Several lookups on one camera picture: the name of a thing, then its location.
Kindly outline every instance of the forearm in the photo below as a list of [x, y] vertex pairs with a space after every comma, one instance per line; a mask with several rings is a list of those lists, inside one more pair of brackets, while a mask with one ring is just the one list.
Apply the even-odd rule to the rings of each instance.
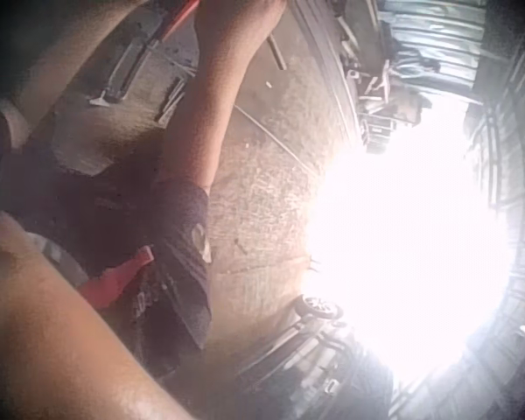
[[166, 131], [160, 178], [184, 178], [207, 192], [248, 60], [220, 56], [199, 63]]
[[[40, 55], [10, 98], [34, 129], [59, 99], [96, 47], [144, 1], [87, 2], [64, 31]], [[14, 139], [23, 143], [25, 139]]]
[[191, 418], [0, 213], [0, 402], [21, 418]]

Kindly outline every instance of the rim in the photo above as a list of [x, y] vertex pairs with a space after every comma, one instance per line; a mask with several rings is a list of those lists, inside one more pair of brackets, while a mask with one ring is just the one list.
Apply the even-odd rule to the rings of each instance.
[[304, 297], [304, 302], [307, 306], [312, 308], [314, 311], [324, 313], [326, 315], [334, 315], [337, 312], [336, 304], [324, 300], [320, 297], [308, 296]]

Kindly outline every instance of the red object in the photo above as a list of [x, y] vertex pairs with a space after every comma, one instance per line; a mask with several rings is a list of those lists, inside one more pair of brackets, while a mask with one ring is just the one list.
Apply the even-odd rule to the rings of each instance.
[[199, 7], [200, 0], [186, 0], [181, 10], [177, 13], [177, 16], [168, 16], [165, 21], [160, 25], [155, 36], [160, 41], [165, 41], [169, 36], [174, 33], [183, 22], [189, 17], [191, 13], [196, 11]]
[[106, 309], [123, 294], [124, 288], [137, 276], [138, 271], [152, 261], [154, 255], [150, 247], [141, 247], [127, 262], [106, 269], [99, 278], [90, 279], [78, 291], [95, 309]]

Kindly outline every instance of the shorts logo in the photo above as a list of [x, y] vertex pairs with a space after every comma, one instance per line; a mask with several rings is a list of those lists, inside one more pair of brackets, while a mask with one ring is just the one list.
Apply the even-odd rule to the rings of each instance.
[[206, 230], [200, 223], [197, 223], [196, 226], [192, 228], [191, 237], [194, 247], [199, 251], [204, 262], [211, 263], [212, 254], [210, 252], [210, 243], [208, 242]]

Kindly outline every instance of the black shorts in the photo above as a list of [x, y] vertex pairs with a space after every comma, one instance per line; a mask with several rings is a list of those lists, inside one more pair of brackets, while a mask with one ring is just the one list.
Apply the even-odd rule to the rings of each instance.
[[155, 376], [202, 348], [211, 321], [208, 197], [184, 180], [155, 183], [158, 156], [159, 143], [149, 143], [89, 177], [29, 151], [7, 157], [0, 176], [0, 209], [58, 243], [90, 277], [150, 246], [154, 261], [103, 316]]

